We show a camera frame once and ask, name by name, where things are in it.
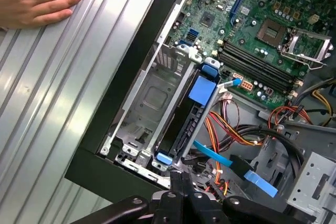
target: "wire bundle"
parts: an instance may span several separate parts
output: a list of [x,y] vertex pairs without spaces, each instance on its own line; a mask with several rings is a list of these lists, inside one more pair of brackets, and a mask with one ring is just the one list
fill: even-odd
[[329,114],[329,118],[327,120],[325,120],[321,126],[325,127],[328,126],[328,124],[330,123],[332,117],[333,117],[333,109],[332,106],[330,105],[330,103],[327,101],[327,99],[321,95],[321,93],[319,92],[319,90],[314,90],[311,94],[314,98],[316,98],[317,100],[319,100],[326,108]]
[[[275,116],[274,117],[274,122],[275,122],[275,125],[279,125],[281,122],[283,122],[285,119],[287,119],[287,116],[288,114],[284,114],[280,119],[278,119],[278,116],[282,113],[282,112],[293,112],[295,113],[298,109],[298,106],[280,106],[280,107],[277,107],[276,109],[274,109],[269,117],[268,117],[268,122],[267,122],[267,126],[271,129],[272,128],[272,123],[271,123],[271,120],[272,120],[272,117],[273,115]],[[312,124],[311,120],[310,120],[310,117],[309,115],[306,113],[305,110],[301,110],[299,112],[299,116],[302,117],[303,119],[305,119],[307,122],[309,122],[310,124]]]
[[[217,132],[209,118],[205,119],[205,127],[209,133],[214,152],[219,153],[219,142],[218,142]],[[215,177],[215,183],[219,184],[220,170],[221,170],[221,164],[219,162],[216,162],[216,170],[217,170],[217,173]]]

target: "metal frame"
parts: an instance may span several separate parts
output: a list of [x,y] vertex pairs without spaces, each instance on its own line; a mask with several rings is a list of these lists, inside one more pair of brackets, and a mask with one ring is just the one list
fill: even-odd
[[[122,168],[113,162],[122,148],[117,141],[112,142],[106,158],[101,158],[97,154],[113,119],[119,109],[125,105],[124,98],[127,97],[132,82],[139,73],[144,73],[144,69],[149,65],[151,59],[146,56],[158,39],[162,24],[172,11],[174,3],[180,5],[181,1],[154,0],[66,173],[67,179],[112,202],[132,194],[150,199],[155,191],[160,190],[151,182],[134,175],[132,170]],[[116,190],[116,188],[127,188],[127,190]]]
[[154,0],[82,0],[0,46],[0,219],[39,223]]

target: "silver metal surface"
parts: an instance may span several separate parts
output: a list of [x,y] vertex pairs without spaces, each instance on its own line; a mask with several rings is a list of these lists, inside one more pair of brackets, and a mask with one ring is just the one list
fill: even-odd
[[[328,176],[325,184],[321,184],[323,176]],[[316,153],[311,153],[300,170],[287,203],[317,217],[315,223],[322,223],[326,216],[324,208],[336,211],[336,163]],[[320,190],[319,197],[314,196]]]
[[138,173],[139,175],[154,181],[155,183],[165,187],[170,188],[170,178],[169,177],[162,177],[154,172],[151,172],[150,170],[147,170],[146,168],[128,160],[122,160],[121,158],[116,157],[115,159],[119,164],[125,166],[126,168]]
[[152,1],[82,0],[60,24],[7,33],[0,46],[2,223],[36,224],[48,215]]
[[[304,64],[309,67],[309,69],[319,69],[322,68],[323,66],[326,66],[325,63],[322,61],[328,57],[331,56],[330,53],[328,53],[328,50],[330,48],[333,48],[331,44],[331,37],[321,35],[321,34],[316,34],[312,33],[310,31],[302,30],[299,28],[294,28],[291,32],[291,38],[288,44],[284,45],[282,50],[281,50],[281,55],[294,60],[296,62],[299,62],[301,64]],[[315,39],[320,39],[323,41],[322,46],[319,48],[319,51],[316,53],[316,55],[313,56],[305,56],[304,54],[298,54],[295,53],[296,49],[296,44],[299,41],[300,37],[302,36],[309,36],[309,38],[315,38]],[[317,67],[312,67],[312,63],[317,63]]]
[[196,197],[196,198],[202,198],[202,194],[201,193],[194,193],[194,196]]
[[239,205],[239,200],[238,199],[235,199],[235,198],[231,198],[230,199],[230,202],[232,203],[232,204],[234,204],[234,205]]

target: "metal sheet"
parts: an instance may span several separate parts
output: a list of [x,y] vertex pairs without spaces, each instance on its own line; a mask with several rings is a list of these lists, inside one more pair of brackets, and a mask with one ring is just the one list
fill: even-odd
[[82,0],[60,24],[7,33],[0,45],[2,223],[50,223],[56,189],[152,1]]

